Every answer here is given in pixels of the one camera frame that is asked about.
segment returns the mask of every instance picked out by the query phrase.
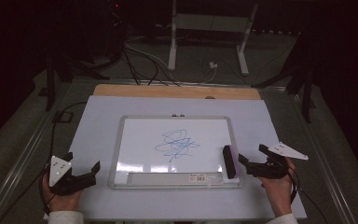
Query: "white table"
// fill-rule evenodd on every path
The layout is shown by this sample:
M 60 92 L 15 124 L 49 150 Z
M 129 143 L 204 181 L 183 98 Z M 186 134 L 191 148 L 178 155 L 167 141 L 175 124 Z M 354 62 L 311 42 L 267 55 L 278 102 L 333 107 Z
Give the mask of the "white table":
M 92 220 L 246 220 L 274 217 L 260 181 L 245 175 L 242 189 L 121 189 L 108 188 L 119 121 L 122 116 L 228 116 L 239 153 L 265 162 L 258 145 L 279 142 L 262 100 L 91 96 L 70 148 L 74 175 L 88 173 L 101 162 L 97 185 L 85 189 L 79 211 Z M 297 218 L 307 217 L 297 196 Z

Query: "black cable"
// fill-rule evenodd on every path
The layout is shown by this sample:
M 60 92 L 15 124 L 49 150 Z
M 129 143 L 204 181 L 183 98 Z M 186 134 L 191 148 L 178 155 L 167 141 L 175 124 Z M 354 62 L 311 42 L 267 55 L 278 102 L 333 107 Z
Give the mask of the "black cable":
M 25 188 L 25 190 L 23 190 L 20 195 L 13 201 L 13 203 L 11 205 L 9 205 L 7 207 L 7 209 L 5 210 L 5 212 L 2 213 L 2 215 L 0 216 L 0 223 L 3 221 L 3 219 L 6 217 L 6 215 L 8 214 L 8 212 L 14 207 L 14 205 L 16 205 L 16 203 L 25 195 L 25 193 L 31 188 L 31 186 L 34 184 L 34 182 L 36 182 L 36 180 L 38 178 L 40 178 L 42 176 L 43 178 L 43 175 L 46 173 L 47 171 L 47 167 L 49 165 L 49 162 L 50 162 L 50 159 L 52 157 L 52 151 L 53 151 L 53 142 L 54 142 L 54 131 L 55 131 L 55 127 L 56 127 L 56 124 L 57 124 L 57 120 L 63 115 L 63 113 L 66 112 L 67 109 L 75 106 L 75 105 L 83 105 L 83 104 L 86 104 L 87 102 L 80 102 L 80 103 L 75 103 L 73 105 L 68 105 L 63 111 L 61 111 L 54 119 L 53 119 L 53 128 L 52 128 L 52 136 L 51 136 L 51 139 L 50 139 L 50 148 L 49 148 L 49 153 L 48 153 L 48 159 L 47 161 L 45 162 L 45 165 L 43 167 L 43 169 L 37 174 L 37 176 L 31 181 L 31 183 L 27 186 L 27 188 Z M 44 203 L 45 205 L 45 202 L 46 202 L 46 199 L 44 198 L 44 195 L 43 195 L 43 188 L 40 188 L 39 187 L 39 194 L 41 193 L 41 199 L 42 199 L 42 202 Z
M 130 58 L 129 58 L 129 56 L 127 55 L 127 52 L 126 52 L 126 51 L 123 51 L 123 53 L 124 53 L 124 55 L 126 56 L 127 64 L 128 64 L 128 66 L 129 66 L 129 68 L 130 68 L 132 77 L 133 77 L 133 79 L 135 80 L 136 85 L 139 85 L 138 77 L 135 75 L 135 73 L 134 73 L 134 71 L 133 71 L 134 68 L 133 68 L 133 66 L 132 66 L 132 64 L 131 64 Z
M 297 179 L 297 182 L 296 182 L 296 181 L 293 179 L 293 177 L 290 175 L 290 173 L 289 173 L 289 177 L 292 179 L 292 181 L 293 181 L 294 183 L 296 183 L 296 192 L 301 191 L 301 192 L 310 200 L 310 202 L 315 206 L 315 208 L 318 210 L 318 212 L 321 214 L 322 218 L 324 219 L 324 222 L 325 222 L 326 224 L 328 224 L 327 218 L 324 216 L 324 213 L 323 213 L 322 210 L 319 208 L 319 206 L 316 204 L 316 202 L 314 202 L 314 201 L 312 200 L 312 198 L 300 187 L 300 179 L 299 179 L 299 177 L 298 177 L 297 172 L 296 172 L 292 167 L 289 166 L 289 168 L 293 171 L 293 173 L 295 174 L 296 179 Z
M 130 49 L 124 49 L 126 50 L 127 53 L 129 54 L 133 54 L 133 55 L 136 55 L 136 56 L 139 56 L 139 57 L 145 57 L 146 59 L 148 59 L 156 68 L 156 72 L 155 74 L 153 75 L 153 77 L 150 78 L 149 82 L 147 83 L 147 85 L 149 86 L 154 80 L 157 80 L 159 81 L 161 84 L 164 84 L 166 86 L 168 86 L 166 83 L 164 83 L 163 81 L 157 79 L 157 75 L 158 75 L 158 63 L 156 61 L 154 61 L 153 59 L 151 59 L 150 57 L 144 55 L 144 54 L 141 54 L 141 53 L 138 53 L 134 50 L 130 50 Z
M 143 52 L 139 51 L 139 50 L 136 50 L 136 49 L 131 49 L 131 48 L 126 48 L 124 47 L 124 50 L 126 50 L 127 52 L 128 51 L 131 51 L 132 54 L 135 54 L 135 55 L 138 55 L 138 56 L 141 56 L 141 57 L 144 57 L 148 60 L 150 60 L 151 62 L 153 62 L 155 65 L 158 66 L 158 68 L 161 70 L 161 72 L 164 74 L 164 76 L 171 82 L 173 83 L 174 85 L 176 86 L 180 86 L 179 84 L 177 84 L 175 82 L 175 80 L 173 80 L 172 78 L 170 78 L 170 76 L 168 76 L 165 71 L 164 71 L 164 68 L 158 63 L 156 62 L 154 59 L 152 59 L 151 57 L 149 57 L 147 54 L 144 54 Z

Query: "dark background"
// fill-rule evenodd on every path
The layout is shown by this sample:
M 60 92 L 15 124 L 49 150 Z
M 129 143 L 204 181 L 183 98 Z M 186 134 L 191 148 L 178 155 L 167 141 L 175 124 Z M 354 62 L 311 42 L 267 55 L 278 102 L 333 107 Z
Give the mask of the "dark background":
M 92 40 L 105 34 L 104 4 L 130 24 L 153 38 L 155 24 L 171 20 L 171 1 L 0 1 L 0 128 L 34 90 L 32 78 L 46 68 L 50 40 L 79 60 L 101 54 Z M 249 8 L 229 7 L 243 1 L 178 1 L 179 10 L 214 15 L 243 15 Z M 345 133 L 358 159 L 358 1 L 260 1 L 254 29 L 298 35 L 284 69 L 312 62 L 313 83 Z M 118 37 L 111 35 L 112 43 Z M 110 46 L 113 52 L 117 46 Z

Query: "wrist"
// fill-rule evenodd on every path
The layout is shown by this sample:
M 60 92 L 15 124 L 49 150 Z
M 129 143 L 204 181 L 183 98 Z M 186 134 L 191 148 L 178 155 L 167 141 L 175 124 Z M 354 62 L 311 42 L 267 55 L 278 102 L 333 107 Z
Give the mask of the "wrist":
M 288 207 L 273 207 L 272 210 L 275 214 L 275 217 L 281 217 L 281 216 L 293 213 L 292 208 L 290 206 L 288 206 Z

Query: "white sleeve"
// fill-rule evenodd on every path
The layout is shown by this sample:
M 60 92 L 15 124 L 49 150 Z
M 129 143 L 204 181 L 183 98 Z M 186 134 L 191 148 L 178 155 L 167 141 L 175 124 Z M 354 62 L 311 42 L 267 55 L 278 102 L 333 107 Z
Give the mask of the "white sleeve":
M 51 212 L 48 224 L 83 224 L 83 214 L 75 211 Z
M 269 221 L 267 224 L 297 224 L 297 220 L 293 213 L 283 215 L 281 217 L 276 217 Z

